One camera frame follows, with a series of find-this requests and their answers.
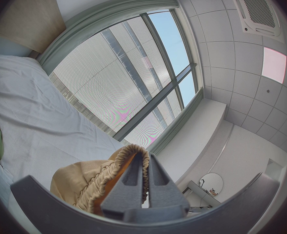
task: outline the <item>blue sky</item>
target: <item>blue sky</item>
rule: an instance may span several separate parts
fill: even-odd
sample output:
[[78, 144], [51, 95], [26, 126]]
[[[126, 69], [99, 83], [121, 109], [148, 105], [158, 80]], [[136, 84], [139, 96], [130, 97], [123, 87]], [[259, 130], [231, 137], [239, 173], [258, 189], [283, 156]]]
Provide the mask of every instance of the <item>blue sky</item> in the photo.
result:
[[[175, 74], [179, 74], [189, 65], [189, 60], [180, 33], [170, 12], [150, 14], [160, 38], [165, 46]], [[179, 84], [184, 106], [195, 95], [192, 74], [189, 73]]]

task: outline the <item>tan fabric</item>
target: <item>tan fabric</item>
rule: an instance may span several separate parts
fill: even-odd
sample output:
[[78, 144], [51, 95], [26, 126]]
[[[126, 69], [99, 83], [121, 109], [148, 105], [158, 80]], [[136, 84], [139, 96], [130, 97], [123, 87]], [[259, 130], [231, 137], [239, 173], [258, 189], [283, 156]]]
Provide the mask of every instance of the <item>tan fabric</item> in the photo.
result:
[[100, 215], [100, 211], [94, 209], [95, 200], [104, 199], [114, 186], [108, 182], [122, 175], [136, 153], [142, 154], [142, 201], [144, 202], [148, 191], [149, 152], [134, 144], [120, 148], [111, 155], [109, 160], [82, 161], [58, 169], [52, 177], [50, 191], [79, 209]]

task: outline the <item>square light panel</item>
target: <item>square light panel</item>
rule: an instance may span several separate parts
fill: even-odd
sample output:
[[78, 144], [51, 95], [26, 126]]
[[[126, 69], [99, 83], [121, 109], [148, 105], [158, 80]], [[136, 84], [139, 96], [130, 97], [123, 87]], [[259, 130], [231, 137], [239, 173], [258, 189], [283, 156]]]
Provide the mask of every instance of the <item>square light panel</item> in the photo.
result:
[[262, 75], [283, 84], [286, 70], [286, 55], [264, 47]]

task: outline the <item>round mirror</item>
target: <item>round mirror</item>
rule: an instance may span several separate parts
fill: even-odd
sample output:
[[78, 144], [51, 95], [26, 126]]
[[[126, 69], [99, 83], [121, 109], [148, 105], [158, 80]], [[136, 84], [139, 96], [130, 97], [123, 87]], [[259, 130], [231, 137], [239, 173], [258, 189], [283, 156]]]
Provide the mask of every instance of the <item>round mirror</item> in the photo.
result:
[[209, 195], [216, 196], [220, 193], [223, 181], [222, 178], [218, 174], [206, 174], [204, 177], [200, 179], [199, 182], [200, 187], [204, 189]]

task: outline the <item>ceiling air conditioner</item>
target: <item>ceiling air conditioner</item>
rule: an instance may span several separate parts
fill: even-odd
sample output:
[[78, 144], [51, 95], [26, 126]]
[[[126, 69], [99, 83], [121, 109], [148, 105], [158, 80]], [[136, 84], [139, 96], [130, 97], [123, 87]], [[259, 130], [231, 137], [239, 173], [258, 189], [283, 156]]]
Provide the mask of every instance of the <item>ceiling air conditioner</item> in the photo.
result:
[[278, 15], [270, 0], [233, 0], [243, 32], [271, 37], [285, 43]]

